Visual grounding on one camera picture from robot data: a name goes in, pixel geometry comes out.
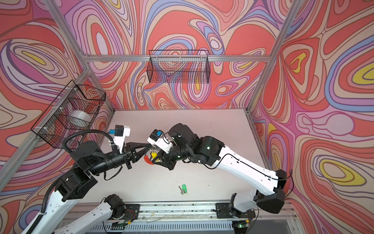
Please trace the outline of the metal keyring disc red grip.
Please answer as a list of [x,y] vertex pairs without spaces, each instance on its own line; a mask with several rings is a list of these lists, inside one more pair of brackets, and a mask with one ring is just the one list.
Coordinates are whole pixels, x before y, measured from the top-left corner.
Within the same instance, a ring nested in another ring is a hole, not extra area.
[[155,150],[149,150],[144,156],[144,161],[149,165],[154,165],[156,162],[160,162],[158,154],[159,152]]

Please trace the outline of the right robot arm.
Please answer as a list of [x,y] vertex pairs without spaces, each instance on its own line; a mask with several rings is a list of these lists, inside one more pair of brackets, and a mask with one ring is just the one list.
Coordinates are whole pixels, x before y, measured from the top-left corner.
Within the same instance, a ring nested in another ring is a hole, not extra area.
[[291,173],[263,168],[235,153],[222,141],[212,137],[198,137],[184,124],[174,125],[167,133],[155,129],[148,138],[159,152],[152,163],[173,170],[178,161],[197,163],[210,170],[225,170],[253,186],[247,193],[233,193],[226,208],[216,205],[218,218],[244,217],[249,211],[261,209],[278,214],[285,204],[284,187]]

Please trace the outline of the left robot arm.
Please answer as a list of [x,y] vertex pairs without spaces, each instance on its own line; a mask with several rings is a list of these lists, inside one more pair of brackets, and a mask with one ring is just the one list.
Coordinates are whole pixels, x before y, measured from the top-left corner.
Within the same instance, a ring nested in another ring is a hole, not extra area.
[[[61,146],[75,162],[73,167],[56,179],[43,198],[41,210],[26,229],[25,234],[83,234],[101,221],[122,218],[125,203],[116,194],[109,195],[96,208],[65,228],[58,228],[68,212],[97,184],[96,176],[124,166],[131,169],[150,149],[149,143],[124,143],[129,128],[118,125],[106,133],[100,130],[83,130],[66,137]],[[81,143],[75,150],[68,143],[81,135],[97,133],[109,140],[111,152],[103,153],[95,141]]]

